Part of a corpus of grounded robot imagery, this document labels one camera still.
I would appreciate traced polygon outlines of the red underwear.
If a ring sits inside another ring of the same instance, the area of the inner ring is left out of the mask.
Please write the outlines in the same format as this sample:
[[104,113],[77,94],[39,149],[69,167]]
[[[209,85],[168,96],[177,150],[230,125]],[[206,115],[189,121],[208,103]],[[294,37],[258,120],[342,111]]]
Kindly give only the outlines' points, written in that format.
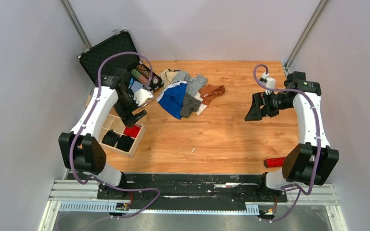
[[129,136],[131,138],[137,138],[139,134],[141,133],[141,126],[139,125],[134,125],[131,128],[126,127],[123,131],[123,135]]

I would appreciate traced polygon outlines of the black pinstriped underwear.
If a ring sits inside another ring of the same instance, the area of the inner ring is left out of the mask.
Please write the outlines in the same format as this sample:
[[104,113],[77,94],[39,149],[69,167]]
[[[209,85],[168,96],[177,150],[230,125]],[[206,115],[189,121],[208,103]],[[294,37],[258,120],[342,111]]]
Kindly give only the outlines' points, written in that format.
[[108,130],[102,138],[102,143],[110,147],[116,147],[120,139],[120,134],[113,130]]

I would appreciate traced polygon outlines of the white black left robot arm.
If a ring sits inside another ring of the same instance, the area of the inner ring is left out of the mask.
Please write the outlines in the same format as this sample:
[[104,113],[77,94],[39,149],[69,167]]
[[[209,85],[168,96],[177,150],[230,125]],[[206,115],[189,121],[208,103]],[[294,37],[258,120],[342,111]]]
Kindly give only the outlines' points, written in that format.
[[[129,88],[132,78],[131,72],[123,68],[118,68],[113,76],[101,76],[79,122],[69,133],[61,133],[58,139],[65,167],[73,172],[75,179],[80,184],[95,179],[110,186],[110,193],[117,199],[128,194],[125,174],[107,163],[98,139],[111,109],[117,112],[127,127],[133,127],[146,115],[146,110],[133,113],[139,105]],[[82,180],[79,172],[86,173],[87,180]]]

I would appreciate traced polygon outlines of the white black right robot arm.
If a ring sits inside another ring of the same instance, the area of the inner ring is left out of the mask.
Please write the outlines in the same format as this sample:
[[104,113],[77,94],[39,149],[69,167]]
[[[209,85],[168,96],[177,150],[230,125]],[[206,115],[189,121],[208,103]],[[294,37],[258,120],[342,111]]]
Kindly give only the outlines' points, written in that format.
[[[245,121],[258,121],[264,117],[274,117],[280,110],[293,108],[296,111],[299,129],[297,146],[284,159],[282,168],[264,173],[256,187],[257,197],[268,201],[275,191],[301,189],[305,184],[309,189],[323,185],[335,167],[339,153],[330,148],[324,134],[319,115],[321,89],[317,82],[307,81],[305,73],[294,72],[285,81],[284,89],[275,88],[275,80],[267,71],[255,78],[264,92],[252,96],[251,107]],[[167,109],[175,118],[188,117],[207,105],[209,94],[202,94],[206,88],[202,77],[175,77],[165,87],[156,102]]]

